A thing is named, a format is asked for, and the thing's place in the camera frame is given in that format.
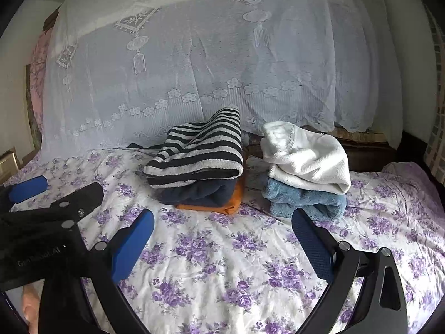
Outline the person's left hand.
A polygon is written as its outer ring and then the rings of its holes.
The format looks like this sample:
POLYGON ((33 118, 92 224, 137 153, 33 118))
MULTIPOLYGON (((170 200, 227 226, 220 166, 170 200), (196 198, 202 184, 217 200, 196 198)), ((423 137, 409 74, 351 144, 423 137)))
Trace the person's left hand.
POLYGON ((40 308, 40 296, 32 284, 23 287, 22 311, 28 324, 29 334, 38 334, 38 316, 40 308))

